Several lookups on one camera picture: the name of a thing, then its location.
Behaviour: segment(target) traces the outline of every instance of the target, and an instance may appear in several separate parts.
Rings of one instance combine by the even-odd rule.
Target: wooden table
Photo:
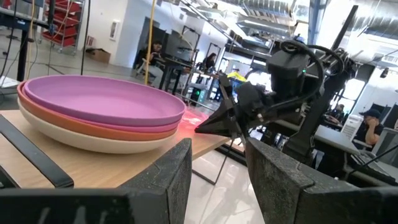
[[[140,154],[118,155],[90,152],[67,146],[36,131],[19,110],[0,111],[20,132],[61,167],[75,182],[75,188],[115,188],[150,166],[183,138],[192,139],[196,159],[229,141],[229,138],[198,134],[194,129],[206,116],[187,111],[173,141]],[[10,143],[0,138],[0,165],[23,188],[53,188],[53,185]]]

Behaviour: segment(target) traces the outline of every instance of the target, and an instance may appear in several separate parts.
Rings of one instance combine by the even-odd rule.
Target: cap
[[[362,115],[362,116],[372,116],[372,117],[375,117],[375,118],[380,118],[380,116],[381,116],[381,113],[378,110],[376,110],[376,109],[370,109],[368,111],[365,111],[365,112],[362,112],[362,113],[359,113],[359,114]]]

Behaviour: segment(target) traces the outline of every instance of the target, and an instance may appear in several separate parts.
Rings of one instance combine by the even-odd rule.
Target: orange plate
[[[25,109],[44,121],[52,123],[58,127],[74,131],[76,133],[123,141],[151,141],[169,137],[177,131],[177,128],[175,128],[162,133],[134,133],[82,123],[70,116],[49,110],[33,102],[23,91],[24,85],[25,82],[22,82],[17,89],[19,101]]]

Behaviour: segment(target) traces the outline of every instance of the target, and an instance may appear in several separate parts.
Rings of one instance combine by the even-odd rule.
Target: purple plate
[[[133,82],[81,75],[29,80],[34,102],[74,118],[121,126],[162,126],[181,120],[185,104],[164,91]]]

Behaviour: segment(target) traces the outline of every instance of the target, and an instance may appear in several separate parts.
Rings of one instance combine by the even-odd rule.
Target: light fixture
[[[383,70],[383,72],[380,74],[380,78],[386,78],[387,75],[388,75],[388,71],[389,71],[389,69],[388,69],[388,68],[385,68],[385,69]]]

